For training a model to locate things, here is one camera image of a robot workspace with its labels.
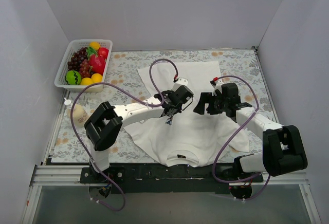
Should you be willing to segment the small round brooch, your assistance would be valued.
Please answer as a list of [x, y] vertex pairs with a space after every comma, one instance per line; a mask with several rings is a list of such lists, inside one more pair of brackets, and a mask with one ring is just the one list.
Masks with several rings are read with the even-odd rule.
[[168, 124], [168, 125], [172, 125], [172, 121], [173, 121], [173, 118], [172, 118], [172, 117], [169, 117], [169, 118], [166, 120], [166, 124]]

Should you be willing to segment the white t-shirt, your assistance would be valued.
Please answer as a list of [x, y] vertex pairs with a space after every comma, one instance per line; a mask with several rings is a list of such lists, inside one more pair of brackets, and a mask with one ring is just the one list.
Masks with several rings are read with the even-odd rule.
[[211, 92], [210, 80], [220, 76], [219, 63], [181, 62], [176, 66], [179, 76], [188, 79], [188, 87], [194, 93], [193, 103], [173, 116], [172, 125], [166, 124], [167, 117], [161, 117], [137, 122], [124, 129], [138, 147], [160, 164], [210, 165], [239, 127], [225, 114], [199, 115], [193, 112], [200, 93]]

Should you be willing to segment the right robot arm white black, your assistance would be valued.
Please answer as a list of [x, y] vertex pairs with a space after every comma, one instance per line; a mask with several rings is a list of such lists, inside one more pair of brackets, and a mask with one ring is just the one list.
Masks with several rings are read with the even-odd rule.
[[241, 101], [235, 83], [212, 85], [213, 92], [202, 92], [193, 111], [199, 115], [225, 114], [262, 140], [262, 153], [234, 159], [231, 169], [234, 178], [263, 172], [275, 177], [307, 168], [308, 160], [296, 126], [284, 126], [258, 114], [251, 104]]

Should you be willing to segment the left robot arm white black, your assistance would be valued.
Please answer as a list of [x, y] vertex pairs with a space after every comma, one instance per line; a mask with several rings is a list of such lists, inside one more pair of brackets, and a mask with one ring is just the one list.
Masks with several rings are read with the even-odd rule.
[[84, 124], [92, 146], [90, 167], [96, 174], [109, 168], [109, 148], [114, 145], [120, 130], [148, 119], [173, 117], [182, 106], [193, 100], [193, 92], [185, 85], [166, 90], [146, 99], [145, 104], [111, 105], [101, 103]]

